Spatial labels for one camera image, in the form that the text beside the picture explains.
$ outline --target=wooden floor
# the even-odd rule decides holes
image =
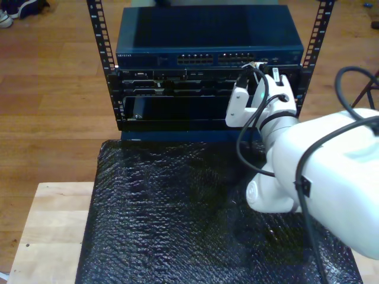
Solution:
[[[306,46],[318,3],[281,3]],[[104,4],[114,49],[128,4]],[[378,50],[379,31],[370,29],[361,3],[338,1],[301,118],[340,110],[336,72],[347,65],[375,72]],[[343,83],[352,101],[367,79],[346,76]],[[117,138],[85,1],[60,0],[50,13],[0,30],[0,272],[11,269],[38,183],[93,181],[101,143]]]

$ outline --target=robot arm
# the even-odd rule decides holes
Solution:
[[[246,199],[260,212],[301,212],[295,173],[304,152],[317,140],[355,120],[338,112],[300,123],[290,84],[266,75],[269,95],[285,94],[287,102],[273,100],[257,119],[266,148],[262,168],[275,177],[258,173],[249,183]],[[245,125],[263,100],[260,81],[251,107],[246,107],[247,90],[235,87],[226,123]],[[371,109],[356,109],[364,117],[378,116]],[[303,179],[307,184],[306,204],[310,215],[358,253],[379,259],[379,138],[369,127],[360,126],[324,143],[307,160]]]

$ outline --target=black textured mat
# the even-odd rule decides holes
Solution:
[[[250,209],[252,177],[230,143],[105,142],[76,283],[320,283],[301,214]],[[362,283],[314,225],[329,282]]]

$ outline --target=black cable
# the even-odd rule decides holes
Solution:
[[[300,201],[301,210],[303,211],[303,217],[304,217],[304,222],[306,225],[306,230],[307,230],[310,242],[311,242],[313,250],[314,250],[314,255],[316,257],[317,267],[319,269],[323,283],[328,283],[328,282],[327,282],[325,270],[324,270],[323,265],[322,265],[320,252],[319,252],[318,246],[316,244],[316,239],[314,237],[315,233],[314,233],[314,229],[313,229],[312,224],[311,224],[312,221],[310,218],[308,206],[307,206],[305,196],[304,196],[304,192],[303,192],[304,186],[303,186],[303,183],[301,181],[303,169],[304,169],[306,162],[308,161],[308,158],[313,154],[313,152],[315,152],[324,143],[326,143],[327,141],[337,137],[338,135],[341,135],[342,133],[345,133],[345,132],[352,130],[354,128],[357,128],[359,126],[367,125],[367,124],[370,124],[373,122],[379,122],[379,116],[374,116],[374,117],[369,117],[369,118],[363,118],[361,120],[356,120],[351,124],[348,124],[344,127],[341,127],[340,129],[337,129],[337,130],[329,133],[328,135],[322,137],[321,139],[319,139],[315,143],[313,143],[304,152],[304,154],[300,158],[299,163],[297,164],[295,187],[296,187],[298,198]]]
[[[282,111],[282,112],[277,112],[276,114],[270,115],[269,117],[266,117],[262,122],[261,126],[259,126],[259,131],[261,132],[264,126],[269,123],[272,120],[275,120],[280,117],[293,117],[297,118],[296,114],[293,114],[292,112],[289,111]]]
[[[338,73],[336,75],[335,90],[336,90],[338,101],[350,113],[352,118],[354,118],[355,120],[362,120],[363,117],[361,117],[356,111],[353,110],[353,108],[350,106],[350,104],[345,99],[345,97],[342,93],[342,82],[341,82],[342,76],[343,76],[343,74],[345,74],[346,72],[349,72],[349,71],[354,71],[354,72],[364,74],[365,76],[369,77],[371,79],[371,81],[373,83],[375,83],[376,85],[379,85],[379,80],[373,74],[371,74],[369,71],[367,71],[366,69],[363,69],[363,68],[360,68],[357,66],[348,66],[348,67],[341,68],[341,70],[338,71]]]
[[[259,107],[263,106],[263,109],[265,109],[268,104],[270,102],[272,102],[273,100],[275,99],[278,99],[278,98],[285,98],[285,95],[275,95],[275,96],[272,96],[270,97],[264,104],[260,104]],[[241,144],[241,140],[243,138],[243,135],[245,134],[246,130],[249,128],[249,125],[251,124],[251,122],[256,118],[254,124],[256,124],[257,120],[259,119],[259,116],[258,115],[258,110],[256,112],[254,112],[254,114],[249,118],[249,120],[247,121],[247,123],[243,126],[239,136],[238,136],[238,139],[237,139],[237,155],[238,155],[238,158],[241,160],[242,163],[244,163],[245,165],[247,165],[248,167],[250,167],[251,169],[253,169],[254,171],[258,172],[258,173],[261,173],[262,175],[266,175],[266,176],[272,176],[273,178],[275,177],[274,173],[271,173],[271,172],[267,172],[266,170],[262,170],[252,164],[250,164],[241,154],[241,149],[240,149],[240,144]]]

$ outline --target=mounting bracket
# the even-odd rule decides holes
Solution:
[[[306,56],[303,62],[301,72],[301,80],[298,87],[298,92],[295,95],[297,99],[297,116],[300,115],[301,108],[304,104],[304,99],[307,95],[310,80],[312,78],[314,68],[316,67],[317,58],[321,51],[321,45],[324,41],[326,28],[330,20],[330,15],[334,7],[335,0],[321,0],[319,9],[317,10],[316,19],[313,24],[312,35],[309,40]]]

